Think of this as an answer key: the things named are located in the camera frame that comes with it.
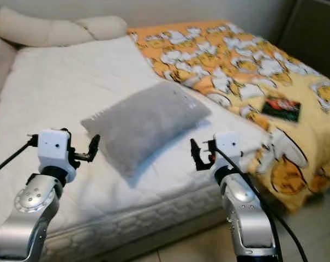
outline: bed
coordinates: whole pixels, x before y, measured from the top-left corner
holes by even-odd
[[[26,134],[47,127],[69,128],[73,145],[85,151],[89,138],[80,125],[84,117],[159,81],[128,36],[68,47],[21,49],[1,93],[0,162],[26,142]],[[241,150],[249,152],[258,148],[266,133],[201,94],[183,90],[207,105],[212,114],[166,144],[131,178],[121,176],[101,153],[93,164],[83,163],[75,181],[64,188],[42,261],[124,260],[137,253],[113,252],[143,236],[194,218],[200,223],[193,222],[186,234],[225,219],[218,211],[219,188],[208,172],[195,170],[189,139],[204,141],[218,130],[234,130]],[[16,192],[37,170],[36,153],[28,149],[0,172],[0,225]],[[241,165],[245,167],[252,156],[246,154]]]

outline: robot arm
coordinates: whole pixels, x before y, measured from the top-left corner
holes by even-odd
[[[80,162],[91,162],[97,153],[95,136],[85,154],[75,153],[67,129],[44,130],[38,135],[39,174],[32,174],[15,197],[10,216],[0,228],[0,262],[38,261],[47,227],[59,208],[66,183],[72,182]]]
[[[278,261],[271,223],[258,197],[243,177],[221,155],[225,152],[236,164],[240,151],[235,133],[216,134],[208,141],[209,163],[200,158],[200,148],[191,139],[191,155],[197,170],[210,170],[221,189],[222,205],[230,223],[237,261]]]

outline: cartoon print blanket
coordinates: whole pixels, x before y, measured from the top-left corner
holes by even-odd
[[[130,28],[129,34],[158,75],[269,133],[249,171],[289,210],[330,186],[329,79],[227,21]],[[262,115],[266,96],[301,102],[299,122]]]

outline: black cable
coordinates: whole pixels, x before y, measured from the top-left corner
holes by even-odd
[[[262,195],[259,193],[259,191],[256,189],[256,187],[252,184],[251,180],[249,179],[249,177],[244,174],[241,169],[225,154],[223,153],[220,149],[218,148],[215,148],[215,150],[221,154],[228,162],[229,164],[231,164],[237,171],[238,173],[242,176],[242,178],[246,181],[246,183],[251,187],[252,191],[256,194],[256,196],[259,198],[259,200],[261,201],[261,204],[263,205],[263,207],[265,208],[264,211],[266,212],[266,215],[268,216],[269,220],[270,221],[273,221],[271,219],[271,216],[274,216],[280,223],[281,225],[286,229],[286,231],[289,233],[289,235],[291,236],[291,238],[293,239],[293,241],[295,242],[298,250],[299,250],[299,253],[301,254],[301,257],[302,257],[302,260],[304,262],[308,262],[308,259],[307,259],[307,256],[304,252],[304,249],[301,245],[301,243],[299,242],[297,236],[295,235],[295,233],[292,231],[292,229],[289,227],[289,225],[287,225],[287,223],[284,221],[283,218],[281,218],[276,212],[274,212],[270,207],[269,205],[266,203],[266,201],[264,200],[264,198],[262,197]],[[273,230],[273,227],[274,227],[274,230],[275,230],[275,233],[276,233],[276,236],[278,236],[277,234],[277,231],[276,231],[276,226],[275,224],[272,226],[272,230]],[[278,237],[275,239],[275,245],[277,246],[277,243],[276,242],[279,242],[279,239]],[[280,251],[277,250],[277,252],[280,252],[280,259],[282,261],[282,253],[281,253],[281,248],[280,248]]]
[[[23,152],[28,146],[37,146],[37,144],[38,144],[38,135],[33,135],[32,138],[25,145],[23,145],[20,149],[18,149],[9,158],[7,158],[4,162],[0,164],[0,170],[9,162],[11,162],[12,159],[18,156],[21,152]]]

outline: white mattress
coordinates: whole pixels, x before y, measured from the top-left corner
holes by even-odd
[[[26,134],[45,128],[67,127],[77,151],[86,151],[89,141],[80,125],[81,119],[159,81],[162,79],[128,37],[70,47],[21,50],[1,95],[0,162],[28,140]],[[201,94],[185,90],[204,102],[212,115],[157,151],[132,178],[122,177],[99,153],[92,164],[82,163],[76,179],[64,188],[58,214],[49,226],[50,238],[65,238],[72,244],[74,230],[140,217],[142,211],[159,210],[163,202],[171,206],[171,201],[180,200],[185,205],[186,199],[192,205],[194,195],[204,196],[206,190],[215,192],[209,173],[195,171],[190,138],[204,141],[216,132],[234,130],[239,133],[242,151],[258,148],[265,137],[260,129]],[[30,174],[37,172],[36,152],[35,148],[27,149],[0,172],[0,225],[12,208],[15,194]],[[244,166],[247,160],[248,156],[241,164]],[[216,201],[208,209],[218,205]],[[205,207],[197,210],[208,211]],[[188,218],[199,213],[188,214]],[[136,220],[129,222],[128,228],[130,225],[137,225]],[[93,235],[84,234],[80,239],[86,241],[88,237]],[[59,247],[49,248],[48,255],[54,255],[55,249]]]

